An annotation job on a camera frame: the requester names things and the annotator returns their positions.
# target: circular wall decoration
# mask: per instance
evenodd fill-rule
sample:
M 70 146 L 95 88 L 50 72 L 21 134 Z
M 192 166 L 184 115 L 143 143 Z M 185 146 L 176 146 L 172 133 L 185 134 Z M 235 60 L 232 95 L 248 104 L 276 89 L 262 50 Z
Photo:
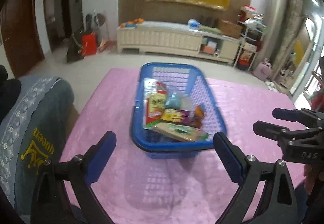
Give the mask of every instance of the circular wall decoration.
M 106 22 L 106 17 L 101 13 L 97 13 L 97 17 L 99 21 L 99 27 L 103 26 L 103 24 L 105 24 Z M 95 21 L 96 26 L 98 26 L 96 16 L 93 17 L 93 20 Z

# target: pink bag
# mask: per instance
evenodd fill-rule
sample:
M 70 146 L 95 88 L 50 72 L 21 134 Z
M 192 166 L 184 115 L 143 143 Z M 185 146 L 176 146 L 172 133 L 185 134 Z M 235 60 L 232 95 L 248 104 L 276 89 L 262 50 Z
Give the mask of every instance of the pink bag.
M 265 81 L 272 73 L 271 63 L 269 61 L 260 62 L 254 69 L 253 75 L 258 79 Z

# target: wooden door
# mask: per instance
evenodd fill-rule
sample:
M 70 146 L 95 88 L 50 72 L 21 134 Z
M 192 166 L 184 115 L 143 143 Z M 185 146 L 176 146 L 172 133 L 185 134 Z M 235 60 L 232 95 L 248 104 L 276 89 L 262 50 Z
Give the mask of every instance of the wooden door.
M 36 27 L 34 0 L 7 0 L 0 13 L 5 53 L 16 78 L 44 58 Z

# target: red bag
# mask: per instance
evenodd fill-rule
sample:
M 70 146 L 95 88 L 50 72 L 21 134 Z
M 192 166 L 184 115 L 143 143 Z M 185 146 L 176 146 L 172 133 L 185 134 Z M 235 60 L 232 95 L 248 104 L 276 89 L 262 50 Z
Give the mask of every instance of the red bag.
M 97 53 L 97 43 L 95 33 L 82 36 L 82 52 L 83 56 L 94 55 Z

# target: yellow logo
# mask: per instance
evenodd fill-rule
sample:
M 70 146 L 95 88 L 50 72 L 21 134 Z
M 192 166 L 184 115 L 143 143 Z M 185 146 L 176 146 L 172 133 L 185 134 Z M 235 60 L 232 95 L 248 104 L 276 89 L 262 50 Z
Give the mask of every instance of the yellow logo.
M 52 155 L 54 153 L 54 146 L 49 143 L 46 138 L 41 134 L 41 132 L 35 128 L 33 132 L 33 136 L 41 143 L 41 145 Z M 28 146 L 25 154 L 21 155 L 21 160 L 24 160 L 25 157 L 31 154 L 30 163 L 28 164 L 28 168 L 33 165 L 37 167 L 36 175 L 38 175 L 39 167 L 48 159 L 48 155 L 44 154 L 36 145 L 35 141 L 32 140 L 30 145 Z
M 48 155 L 44 154 L 41 150 L 39 150 L 39 148 L 37 147 L 34 140 L 31 141 L 25 154 L 21 155 L 21 157 L 20 157 L 21 160 L 24 160 L 28 154 L 31 154 L 31 159 L 30 159 L 30 163 L 28 164 L 27 167 L 30 168 L 31 164 L 33 164 L 33 166 L 35 166 L 35 167 L 37 166 L 36 175 L 38 175 L 39 167 L 40 167 L 40 165 L 42 165 L 45 162 L 45 160 L 48 159 Z

